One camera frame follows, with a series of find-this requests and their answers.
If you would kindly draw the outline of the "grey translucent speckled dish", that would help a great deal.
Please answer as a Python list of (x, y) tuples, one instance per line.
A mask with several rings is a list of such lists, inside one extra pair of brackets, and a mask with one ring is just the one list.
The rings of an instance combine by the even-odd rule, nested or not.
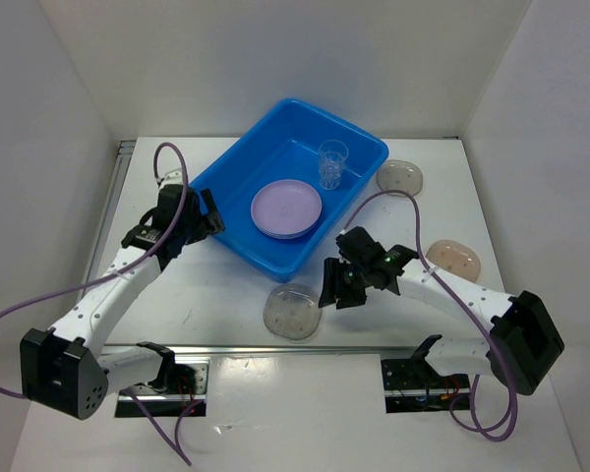
[(299, 342), (316, 333), (322, 314), (315, 290), (306, 285), (286, 283), (269, 292), (263, 309), (263, 322), (272, 334)]

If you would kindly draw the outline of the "blue round plate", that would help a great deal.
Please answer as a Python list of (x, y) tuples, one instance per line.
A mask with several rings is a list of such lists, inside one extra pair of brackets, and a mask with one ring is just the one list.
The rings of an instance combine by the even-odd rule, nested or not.
[(259, 229), (264, 235), (274, 238), (274, 239), (279, 239), (279, 240), (290, 240), (290, 239), (297, 239), (299, 237), (302, 237), (304, 235), (306, 235), (307, 233), (311, 232), (314, 228), (315, 228), (316, 224), (309, 226), (308, 228), (305, 228), (301, 231), (297, 231), (297, 232), (293, 232), (293, 233), (278, 233), (278, 232), (271, 232), (268, 229), (262, 227), (262, 226), (258, 226), (257, 225), (257, 229)]

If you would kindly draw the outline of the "purple round plate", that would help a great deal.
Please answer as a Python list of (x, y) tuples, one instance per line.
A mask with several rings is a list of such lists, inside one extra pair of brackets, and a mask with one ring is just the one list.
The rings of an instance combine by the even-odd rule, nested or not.
[(322, 210), (321, 196), (311, 185), (284, 179), (271, 182), (256, 193), (250, 214), (256, 227), (293, 233), (316, 224)]

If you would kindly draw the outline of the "clear plastic cup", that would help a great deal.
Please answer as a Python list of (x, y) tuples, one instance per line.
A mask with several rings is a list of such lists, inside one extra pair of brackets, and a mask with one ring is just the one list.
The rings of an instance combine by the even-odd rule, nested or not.
[(319, 147), (319, 168), (323, 162), (337, 161), (344, 165), (349, 155), (348, 147), (338, 140), (327, 140)]
[(324, 190), (335, 190), (341, 182), (344, 165), (337, 161), (323, 162), (320, 165), (320, 186)]

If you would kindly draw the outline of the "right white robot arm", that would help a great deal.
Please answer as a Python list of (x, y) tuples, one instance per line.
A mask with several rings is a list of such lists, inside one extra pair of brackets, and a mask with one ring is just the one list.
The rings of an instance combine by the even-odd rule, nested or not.
[(529, 396), (564, 350), (544, 302), (529, 291), (514, 296), (490, 290), (422, 261), (407, 247), (385, 249), (360, 226), (341, 232), (336, 245), (338, 257), (324, 260), (320, 307), (360, 307), (367, 289), (375, 288), (478, 329), (473, 339), (434, 334), (416, 348), (411, 371), (422, 386), (455, 375), (492, 376)]

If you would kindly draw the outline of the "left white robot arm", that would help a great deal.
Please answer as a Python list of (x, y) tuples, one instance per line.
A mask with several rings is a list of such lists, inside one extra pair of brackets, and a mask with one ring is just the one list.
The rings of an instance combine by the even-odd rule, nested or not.
[(145, 384), (157, 393), (190, 387), (191, 367), (172, 349), (151, 341), (115, 354), (102, 349), (114, 327), (187, 245), (223, 232), (225, 225), (208, 189), (184, 186), (180, 172), (159, 183), (157, 203), (121, 242), (103, 283), (47, 330), (31, 329), (21, 340), (25, 398), (85, 420), (105, 396)]

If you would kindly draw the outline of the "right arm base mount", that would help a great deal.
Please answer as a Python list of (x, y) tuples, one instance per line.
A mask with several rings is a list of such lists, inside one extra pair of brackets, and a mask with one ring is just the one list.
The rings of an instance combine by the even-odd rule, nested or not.
[(448, 411), (450, 406), (462, 411), (470, 408), (467, 375), (435, 375), (424, 381), (408, 358), (381, 359), (381, 370), (387, 414)]

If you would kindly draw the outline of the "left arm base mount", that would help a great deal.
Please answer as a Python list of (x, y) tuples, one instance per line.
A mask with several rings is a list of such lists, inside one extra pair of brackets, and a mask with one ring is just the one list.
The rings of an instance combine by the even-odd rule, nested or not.
[(178, 364), (166, 387), (138, 383), (129, 388), (153, 418), (179, 417), (191, 404), (188, 417), (204, 417), (207, 413), (209, 359), (183, 356)]

